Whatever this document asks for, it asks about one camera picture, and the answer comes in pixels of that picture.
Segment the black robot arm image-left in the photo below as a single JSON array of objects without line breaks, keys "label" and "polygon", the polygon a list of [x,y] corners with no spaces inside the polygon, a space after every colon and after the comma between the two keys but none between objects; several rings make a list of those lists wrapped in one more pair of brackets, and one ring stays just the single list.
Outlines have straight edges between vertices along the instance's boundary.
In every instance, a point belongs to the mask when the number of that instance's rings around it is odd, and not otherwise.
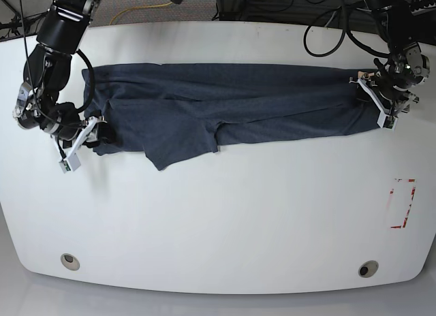
[{"label": "black robot arm image-left", "polygon": [[[40,128],[56,140],[59,151],[74,144],[95,148],[116,140],[113,128],[101,111],[92,110],[82,119],[95,98],[95,71],[79,49],[85,31],[101,0],[52,0],[33,52],[27,52],[13,117],[23,129]],[[88,90],[80,107],[59,103],[59,93],[69,81],[72,57],[86,64]]]}]

